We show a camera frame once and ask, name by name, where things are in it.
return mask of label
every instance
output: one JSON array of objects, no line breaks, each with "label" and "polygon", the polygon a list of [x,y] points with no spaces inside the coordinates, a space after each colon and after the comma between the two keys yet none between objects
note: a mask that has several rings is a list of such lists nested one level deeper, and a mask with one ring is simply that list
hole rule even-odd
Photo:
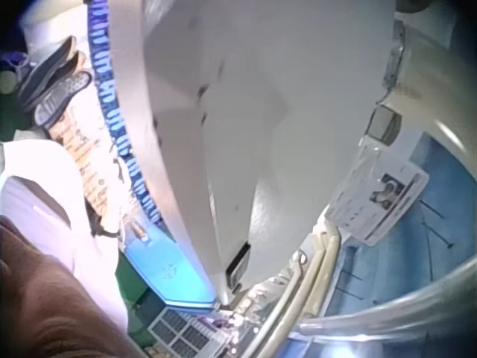
[{"label": "label", "polygon": [[421,168],[365,136],[325,217],[373,246],[404,215],[428,182],[429,175]]}]

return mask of black rectangle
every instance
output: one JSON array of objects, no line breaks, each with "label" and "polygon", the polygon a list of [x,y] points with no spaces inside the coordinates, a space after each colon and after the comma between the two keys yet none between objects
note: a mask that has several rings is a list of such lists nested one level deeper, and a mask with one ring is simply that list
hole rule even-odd
[{"label": "black rectangle", "polygon": [[227,285],[231,290],[234,290],[237,287],[240,279],[242,278],[245,273],[245,270],[247,269],[248,260],[250,259],[250,249],[250,244],[246,242],[225,271],[225,275],[227,277]]}]

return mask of green surface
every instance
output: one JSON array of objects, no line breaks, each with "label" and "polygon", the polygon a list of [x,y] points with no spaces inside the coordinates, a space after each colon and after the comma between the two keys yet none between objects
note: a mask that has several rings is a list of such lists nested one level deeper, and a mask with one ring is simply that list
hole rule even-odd
[{"label": "green surface", "polygon": [[13,139],[16,129],[31,128],[31,117],[23,113],[15,95],[0,95],[0,141]]},{"label": "green surface", "polygon": [[119,290],[127,307],[129,318],[128,334],[141,348],[153,346],[157,343],[157,340],[148,332],[148,328],[142,324],[135,314],[136,302],[144,294],[148,285],[123,254],[119,256],[116,278],[118,279]]},{"label": "green surface", "polygon": [[116,278],[119,282],[121,295],[129,309],[136,303],[139,297],[142,296],[148,288],[148,285],[144,282],[141,276],[139,276],[123,253],[119,255]]}]

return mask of pipe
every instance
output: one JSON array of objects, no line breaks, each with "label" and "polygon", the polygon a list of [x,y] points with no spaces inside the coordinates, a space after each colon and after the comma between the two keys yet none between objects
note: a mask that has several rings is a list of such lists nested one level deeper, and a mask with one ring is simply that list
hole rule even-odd
[{"label": "pipe", "polygon": [[253,341],[247,347],[245,352],[241,355],[241,358],[252,358],[255,356],[256,351],[260,348],[264,340],[269,335],[270,331],[275,327],[275,324],[282,315],[283,310],[286,309],[291,296],[296,292],[296,288],[300,283],[303,274],[303,270],[301,268],[300,263],[301,257],[302,255],[298,254],[294,259],[292,259],[291,269],[293,270],[293,275],[291,277],[290,283],[287,285],[285,291],[283,292],[283,296],[278,301],[274,310],[263,324],[262,329],[255,335]]},{"label": "pipe", "polygon": [[[327,219],[323,220],[322,226],[324,226],[326,230],[324,232],[328,237],[326,253],[318,277],[303,308],[303,315],[305,317],[315,317],[320,312],[320,308],[328,292],[329,282],[333,276],[338,252],[341,247],[341,235],[337,227]],[[322,235],[322,233],[319,234],[319,240],[323,240]]]},{"label": "pipe", "polygon": [[274,354],[287,338],[292,327],[297,322],[300,313],[302,312],[303,305],[305,304],[306,299],[309,297],[313,283],[319,275],[318,272],[320,272],[320,267],[324,256],[325,250],[322,246],[321,249],[318,249],[313,256],[305,278],[303,278],[303,282],[301,283],[300,288],[297,290],[297,294],[294,296],[290,306],[288,306],[287,310],[283,314],[283,317],[280,319],[277,327],[268,338],[268,341],[263,346],[263,349],[257,355],[257,358],[274,357]]},{"label": "pipe", "polygon": [[439,281],[378,307],[350,315],[305,320],[297,325],[304,336],[329,340],[392,340],[410,330],[476,314],[477,256]]}]

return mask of white tube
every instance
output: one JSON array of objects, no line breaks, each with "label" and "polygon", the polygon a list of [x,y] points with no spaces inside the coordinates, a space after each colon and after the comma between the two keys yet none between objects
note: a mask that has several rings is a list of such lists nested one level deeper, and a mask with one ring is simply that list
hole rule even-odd
[{"label": "white tube", "polygon": [[397,83],[381,105],[402,128],[425,131],[477,180],[477,72],[419,31],[405,29]]},{"label": "white tube", "polygon": [[295,293],[295,290],[300,283],[303,270],[301,268],[301,255],[297,255],[297,257],[293,260],[291,264],[291,269],[293,271],[293,276],[291,277],[290,283],[286,287],[285,291],[283,292],[283,296],[278,301],[277,305],[275,306],[272,313],[268,316],[267,321],[262,326],[262,329],[255,335],[253,341],[248,346],[247,350],[241,355],[241,358],[251,358],[256,355],[256,351],[260,349],[263,341],[267,338],[270,331],[275,327],[277,320],[282,315],[283,310],[287,307],[288,302],[291,296]]},{"label": "white tube", "polygon": [[338,229],[326,219],[323,221],[323,226],[323,231],[328,236],[326,253],[318,277],[303,308],[303,314],[311,317],[315,317],[320,312],[321,305],[328,292],[329,282],[335,271],[335,264],[341,247],[341,235]]},{"label": "white tube", "polygon": [[475,317],[477,256],[439,281],[378,307],[349,315],[308,319],[297,325],[305,336],[326,340],[396,340],[445,321]]},{"label": "white tube", "polygon": [[297,291],[297,294],[294,296],[293,301],[290,303],[290,306],[287,308],[282,319],[278,323],[277,327],[268,338],[264,347],[261,349],[257,358],[271,358],[277,352],[278,348],[283,344],[283,341],[287,338],[290,330],[297,322],[298,316],[300,315],[303,305],[305,304],[306,299],[309,296],[312,285],[316,280],[318,272],[320,271],[321,263],[323,262],[325,251],[318,250],[313,256],[312,261],[308,271],[306,272],[305,278]]}]

